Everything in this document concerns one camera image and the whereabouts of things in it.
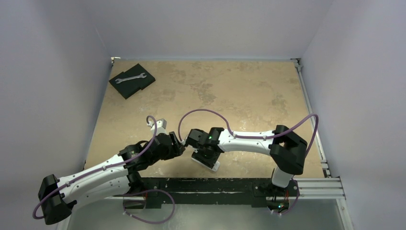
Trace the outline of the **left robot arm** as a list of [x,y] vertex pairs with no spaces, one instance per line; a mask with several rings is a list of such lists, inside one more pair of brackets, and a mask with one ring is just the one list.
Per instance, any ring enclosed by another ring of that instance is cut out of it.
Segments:
[[158,161],[181,156],[184,151],[174,132],[159,133],[150,140],[128,145],[106,161],[76,174],[59,178],[48,175],[41,182],[33,218],[53,225],[68,218],[74,208],[107,196],[127,193],[137,196],[144,188],[140,171]]

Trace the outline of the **white remote control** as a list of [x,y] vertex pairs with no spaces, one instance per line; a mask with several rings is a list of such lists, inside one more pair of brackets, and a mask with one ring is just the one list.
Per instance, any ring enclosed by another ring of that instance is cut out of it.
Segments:
[[213,160],[213,159],[202,158],[200,156],[192,155],[192,160],[213,172],[216,172],[220,166],[219,161]]

